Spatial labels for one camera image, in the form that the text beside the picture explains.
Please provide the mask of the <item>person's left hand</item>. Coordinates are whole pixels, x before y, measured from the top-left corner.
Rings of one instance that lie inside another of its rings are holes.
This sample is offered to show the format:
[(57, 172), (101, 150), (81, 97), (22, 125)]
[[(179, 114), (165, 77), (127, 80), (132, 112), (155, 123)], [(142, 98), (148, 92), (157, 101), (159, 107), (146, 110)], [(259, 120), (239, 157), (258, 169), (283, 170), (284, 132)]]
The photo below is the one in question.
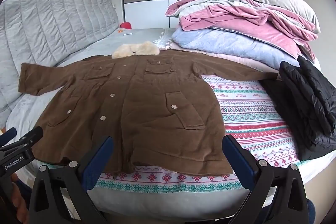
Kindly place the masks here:
[(29, 221), (29, 211), (26, 207), (26, 202), (23, 199), (21, 192), (16, 184), (18, 181), (18, 176), (16, 173), (11, 175), (11, 182), (13, 186), (13, 191), (11, 194), (11, 201), (17, 210), (17, 219), (19, 222), (27, 224)]

